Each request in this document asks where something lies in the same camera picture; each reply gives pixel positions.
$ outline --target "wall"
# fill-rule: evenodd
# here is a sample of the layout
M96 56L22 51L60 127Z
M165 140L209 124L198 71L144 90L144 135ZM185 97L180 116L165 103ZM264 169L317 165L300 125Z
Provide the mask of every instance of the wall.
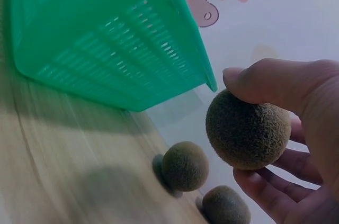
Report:
M222 69L247 67L263 57L290 60L339 59L339 6L333 0L208 0L217 8L216 22L205 27L199 15L192 13L200 26L209 58L218 81ZM209 7L191 7L204 10ZM185 93L150 110L148 114L169 146L189 140L204 148L210 160L210 176L201 189L206 193L219 184L235 188L248 202L252 223L273 223L246 197L235 183L231 168L214 153L206 138L204 119L214 97L206 86ZM288 147L306 151L305 147ZM290 181L316 188L277 168L277 174Z

